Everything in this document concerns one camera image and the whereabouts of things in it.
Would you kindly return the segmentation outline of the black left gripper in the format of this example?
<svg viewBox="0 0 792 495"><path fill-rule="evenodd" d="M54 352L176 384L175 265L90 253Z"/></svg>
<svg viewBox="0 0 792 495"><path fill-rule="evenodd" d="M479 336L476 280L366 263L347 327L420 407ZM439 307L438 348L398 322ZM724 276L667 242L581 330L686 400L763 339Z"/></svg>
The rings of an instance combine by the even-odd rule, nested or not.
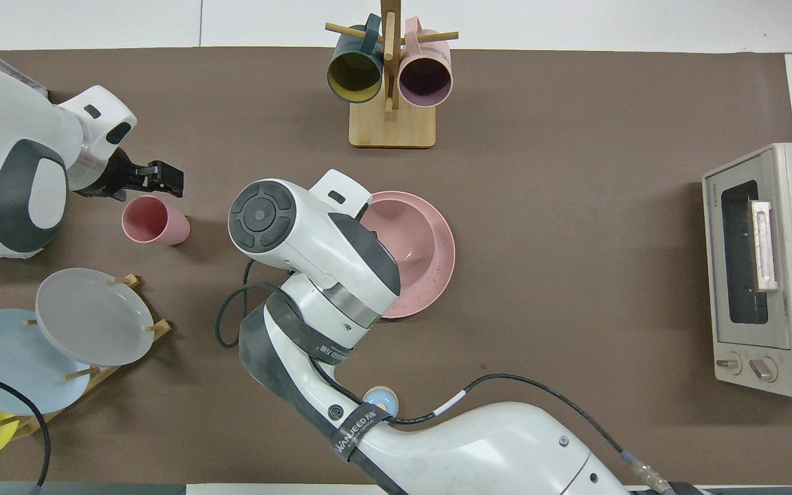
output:
<svg viewBox="0 0 792 495"><path fill-rule="evenodd" d="M115 150L100 176L97 196L116 201L127 200L127 189L152 192L158 190L174 197L184 195L184 173L167 163L141 167L135 165L123 150Z"/></svg>

